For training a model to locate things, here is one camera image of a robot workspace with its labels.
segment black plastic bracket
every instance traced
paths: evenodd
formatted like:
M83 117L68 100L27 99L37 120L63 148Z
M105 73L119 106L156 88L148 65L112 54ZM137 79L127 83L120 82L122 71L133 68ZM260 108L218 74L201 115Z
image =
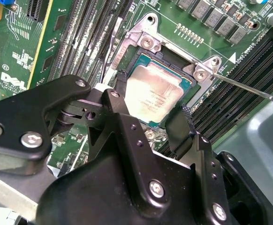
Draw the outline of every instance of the black plastic bracket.
M90 129L89 161L99 155L119 154L136 209L145 217L160 217L170 205L169 189L139 120L129 115L124 98L115 90L105 90L102 102L110 115L101 134ZM151 191L152 181L162 189L161 196Z
M0 101L0 171L25 175L38 172L51 151L50 133L62 107L86 98L90 90L81 78L68 75ZM21 137L28 132L40 135L39 147L21 144Z
M196 130L182 109L166 123L171 151L189 165L194 173L193 209L202 224L231 224L224 180L219 161L213 156L211 143Z

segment white triangle marking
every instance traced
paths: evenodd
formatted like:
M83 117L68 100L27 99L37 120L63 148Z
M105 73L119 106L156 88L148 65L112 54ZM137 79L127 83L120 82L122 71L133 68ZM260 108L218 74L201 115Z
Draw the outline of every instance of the white triangle marking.
M228 60L231 61L233 64L235 64L235 57L236 57L236 53L233 53Z

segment chip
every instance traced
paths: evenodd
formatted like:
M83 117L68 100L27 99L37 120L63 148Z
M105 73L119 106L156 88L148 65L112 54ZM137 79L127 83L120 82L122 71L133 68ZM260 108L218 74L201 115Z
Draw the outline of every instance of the chip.
M233 44L238 44L241 39L247 34L247 31L242 28L242 27L239 27L234 33L233 35L230 37L229 41Z
M65 24L66 22L66 18L67 18L67 15L64 14L64 15L59 15L57 17L57 20L56 20L56 23L55 23L55 26L54 26L54 31L56 30L59 30L60 28L63 27L63 25Z
M230 32L234 24L235 22L232 19L226 18L221 26L217 29L217 32L223 36L226 36Z
M236 5L232 5L229 11L227 12L227 15L230 17L233 17L234 14L239 10L239 7Z
M191 15L199 20L201 20L201 18L206 14L206 12L208 11L209 7L210 7L210 3L204 1L204 0L200 0L198 2L198 4L195 6L193 12L191 13Z
M218 8L221 8L221 6L224 4L226 0L217 0L217 2L215 3L215 6Z
M177 4L180 8L187 10L192 4L192 2L193 0L179 0Z
M239 24L244 26L245 23L251 18L247 13L243 15L243 17L239 20Z
M46 70L51 65L53 58L54 58L54 55L51 55L47 59L45 59L42 71Z
M186 77L141 54L127 80L125 103L130 115L157 127L191 85Z
M208 16L208 18L205 21L205 24L210 26L211 28L214 28L217 23L220 21L223 14L220 10L214 8L211 14Z

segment blue connector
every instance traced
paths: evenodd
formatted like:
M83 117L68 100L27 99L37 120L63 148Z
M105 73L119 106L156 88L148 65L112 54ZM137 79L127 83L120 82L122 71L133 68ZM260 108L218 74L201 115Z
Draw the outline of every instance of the blue connector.
M2 4L2 5L12 5L12 4L14 4L15 3L15 0L0 0L0 3Z

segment motherboard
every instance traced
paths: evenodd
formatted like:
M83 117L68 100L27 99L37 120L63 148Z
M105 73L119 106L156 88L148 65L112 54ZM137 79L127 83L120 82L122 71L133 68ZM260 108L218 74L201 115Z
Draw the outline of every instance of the motherboard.
M153 150L175 157L165 126L181 107L218 144L265 102L213 73L273 93L273 0L0 0L0 100L68 74L113 88L120 73ZM52 142L56 176L87 162L86 127Z

